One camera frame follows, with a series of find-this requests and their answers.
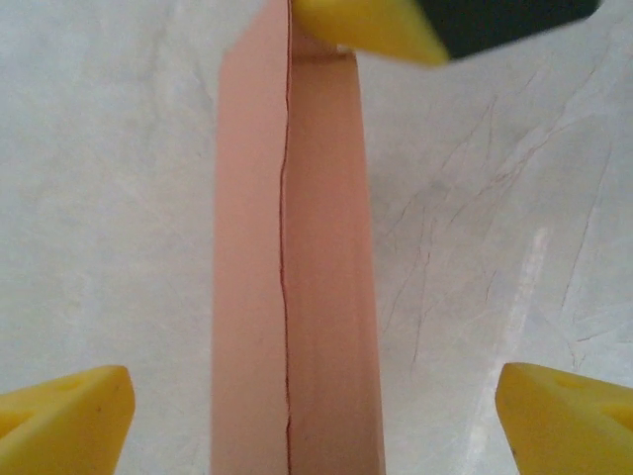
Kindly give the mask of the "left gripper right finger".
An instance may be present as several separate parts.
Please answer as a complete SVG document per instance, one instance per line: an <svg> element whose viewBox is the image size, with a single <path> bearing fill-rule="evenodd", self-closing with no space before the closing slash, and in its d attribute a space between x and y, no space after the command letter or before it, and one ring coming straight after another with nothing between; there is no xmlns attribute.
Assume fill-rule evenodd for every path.
<svg viewBox="0 0 633 475"><path fill-rule="evenodd" d="M519 475L633 475L633 388L507 363L496 408Z"/></svg>

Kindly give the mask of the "orange paper box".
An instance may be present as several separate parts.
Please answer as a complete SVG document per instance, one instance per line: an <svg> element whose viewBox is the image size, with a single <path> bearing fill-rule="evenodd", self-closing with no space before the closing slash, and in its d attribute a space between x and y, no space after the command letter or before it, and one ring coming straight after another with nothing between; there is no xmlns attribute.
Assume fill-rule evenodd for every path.
<svg viewBox="0 0 633 475"><path fill-rule="evenodd" d="M356 57L265 0L217 113L211 475L385 475Z"/></svg>

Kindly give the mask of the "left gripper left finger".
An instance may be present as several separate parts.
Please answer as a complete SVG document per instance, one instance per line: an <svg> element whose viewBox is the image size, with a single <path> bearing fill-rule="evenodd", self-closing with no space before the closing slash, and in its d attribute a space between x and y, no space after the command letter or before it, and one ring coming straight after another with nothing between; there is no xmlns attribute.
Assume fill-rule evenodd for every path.
<svg viewBox="0 0 633 475"><path fill-rule="evenodd" d="M135 408L120 365L0 394L0 475L114 475Z"/></svg>

